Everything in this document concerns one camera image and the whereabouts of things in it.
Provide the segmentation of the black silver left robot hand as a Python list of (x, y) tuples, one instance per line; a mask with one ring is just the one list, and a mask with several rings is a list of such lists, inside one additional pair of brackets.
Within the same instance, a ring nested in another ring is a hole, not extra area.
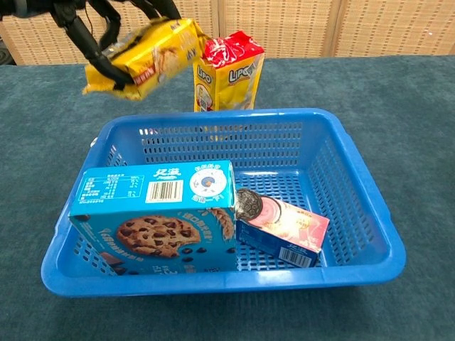
[[(77, 15), (77, 11), (85, 9), (87, 3), (107, 24), (107, 29), (99, 40), (95, 40), (93, 34)], [(114, 81), (116, 90), (123, 90), (125, 86), (134, 84), (131, 75), (113, 66), (103, 54), (103, 50), (117, 42), (121, 26), (121, 16), (110, 2), (64, 0), (5, 0), (1, 2), (1, 17), (31, 18), (45, 13), (52, 16), (57, 27), (64, 29), (73, 44), (101, 75)]]

